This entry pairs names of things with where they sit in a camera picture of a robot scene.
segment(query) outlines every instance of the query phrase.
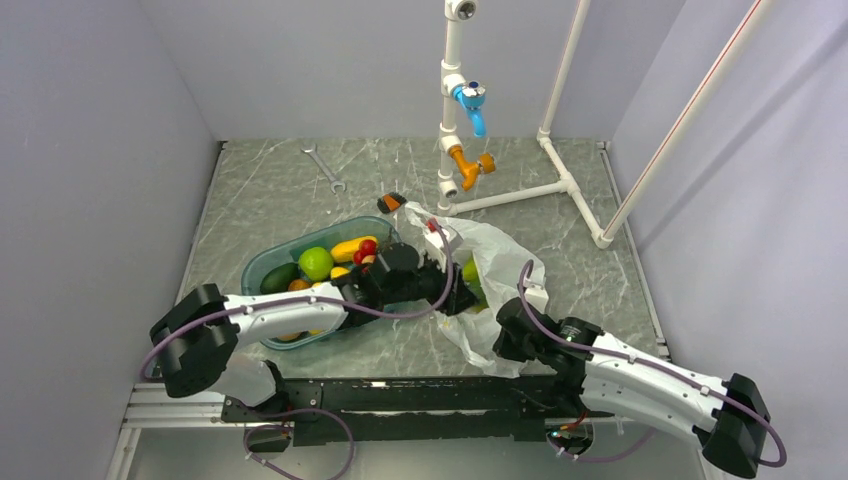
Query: faucet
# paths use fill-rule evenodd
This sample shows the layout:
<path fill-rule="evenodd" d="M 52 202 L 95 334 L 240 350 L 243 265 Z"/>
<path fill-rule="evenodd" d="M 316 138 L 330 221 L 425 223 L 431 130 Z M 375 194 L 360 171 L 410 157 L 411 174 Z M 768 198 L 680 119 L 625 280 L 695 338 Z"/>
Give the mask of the faucet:
<path fill-rule="evenodd" d="M 471 125 L 474 126 L 474 136 L 477 138 L 486 136 L 486 122 L 483 120 L 483 112 L 480 107 L 486 101 L 486 87 L 477 82 L 468 82 L 459 85 L 451 92 L 454 100 L 462 105 Z"/>

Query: metal wrench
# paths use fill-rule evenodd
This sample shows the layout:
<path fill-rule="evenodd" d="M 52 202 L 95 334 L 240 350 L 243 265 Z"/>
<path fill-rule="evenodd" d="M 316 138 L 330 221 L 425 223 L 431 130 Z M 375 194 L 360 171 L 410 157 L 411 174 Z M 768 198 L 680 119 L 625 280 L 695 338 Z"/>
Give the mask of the metal wrench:
<path fill-rule="evenodd" d="M 315 145 L 314 143 L 309 145 L 303 145 L 302 147 L 300 147 L 300 151 L 309 155 L 312 160 L 315 160 L 315 163 L 318 164 L 318 168 L 320 168 L 321 171 L 324 172 L 324 175 L 327 176 L 327 180 L 330 181 L 330 190 L 332 190 L 333 193 L 336 193 L 336 188 L 339 187 L 341 187 L 343 192 L 347 189 L 347 185 L 345 185 L 343 181 L 339 180 L 338 177 L 336 177 L 336 174 L 333 173 L 332 170 L 330 170 L 330 167 L 328 167 L 327 164 L 324 163 L 324 159 L 321 158 L 321 155 L 318 154 L 318 145 Z"/>

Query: plastic container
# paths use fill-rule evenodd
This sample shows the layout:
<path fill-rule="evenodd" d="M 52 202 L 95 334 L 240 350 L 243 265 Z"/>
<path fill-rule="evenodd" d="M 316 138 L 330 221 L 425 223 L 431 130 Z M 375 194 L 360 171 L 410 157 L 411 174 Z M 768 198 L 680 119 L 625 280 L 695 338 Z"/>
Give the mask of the plastic container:
<path fill-rule="evenodd" d="M 297 262 L 300 254 L 312 247 L 323 247 L 328 251 L 337 244 L 357 237 L 371 235 L 377 237 L 377 242 L 382 247 L 390 243 L 400 242 L 400 234 L 391 223 L 382 218 L 363 216 L 337 223 L 317 232 L 304 235 L 298 239 L 286 242 L 282 245 L 265 250 L 253 257 L 241 274 L 242 295 L 261 295 L 259 285 L 262 279 L 271 270 L 284 263 Z M 262 345 L 274 350 L 291 350 L 301 347 L 307 343 L 320 340 L 331 335 L 333 332 L 324 332 L 316 335 L 304 333 L 295 341 L 283 342 L 276 338 L 262 340 Z"/>

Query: plastic bag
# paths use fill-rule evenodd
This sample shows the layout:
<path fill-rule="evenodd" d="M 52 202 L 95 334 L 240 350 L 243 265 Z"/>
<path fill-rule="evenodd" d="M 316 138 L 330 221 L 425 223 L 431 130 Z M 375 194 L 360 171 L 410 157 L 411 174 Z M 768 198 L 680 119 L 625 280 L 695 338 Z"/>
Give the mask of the plastic bag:
<path fill-rule="evenodd" d="M 436 312 L 439 330 L 462 349 L 469 363 L 482 369 L 486 375 L 517 377 L 525 364 L 500 358 L 492 351 L 501 331 L 495 315 L 507 301 L 518 296 L 516 285 L 527 260 L 532 258 L 535 262 L 530 278 L 539 285 L 545 282 L 544 264 L 512 237 L 487 223 L 439 217 L 416 202 L 408 202 L 404 211 L 407 221 L 414 226 L 426 229 L 427 220 L 435 217 L 441 225 L 453 227 L 462 236 L 462 246 L 457 249 L 454 258 L 467 259 L 469 254 L 474 256 L 489 304 L 489 308 L 479 313 L 466 311 L 453 317 Z"/>

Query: gray marble surface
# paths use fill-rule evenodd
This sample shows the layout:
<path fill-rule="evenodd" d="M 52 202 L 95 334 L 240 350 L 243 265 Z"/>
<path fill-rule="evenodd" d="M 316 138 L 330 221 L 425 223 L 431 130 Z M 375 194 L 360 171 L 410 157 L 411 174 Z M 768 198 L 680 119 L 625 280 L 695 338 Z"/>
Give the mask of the gray marble surface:
<path fill-rule="evenodd" d="M 355 216 L 380 216 L 375 202 L 383 192 L 397 191 L 436 212 L 439 151 L 435 139 L 334 138 L 317 143 L 326 162 L 347 182 L 346 192 L 330 192 L 315 163 L 301 153 L 299 139 L 225 144 L 188 266 L 185 292 L 214 282 L 224 293 L 240 293 L 242 270 L 256 254 Z M 556 178 L 550 160 L 533 138 L 468 139 L 464 145 L 472 158 L 483 151 L 492 153 L 498 170 L 483 176 L 474 190 L 460 194 L 456 201 L 544 185 Z M 606 224 L 616 204 L 595 143 L 566 139 L 554 145 L 587 202 Z M 552 316 L 583 318 L 656 354 L 655 332 L 623 232 L 609 249 L 599 250 L 565 194 L 460 216 L 502 229 L 545 263 Z M 386 218 L 397 225 L 403 238 L 419 235 L 403 217 Z M 480 374 L 440 333 L 435 318 L 377 320 L 288 352 L 259 344 L 244 351 L 274 360 L 288 378 Z M 548 372 L 540 364 L 524 370 Z"/>

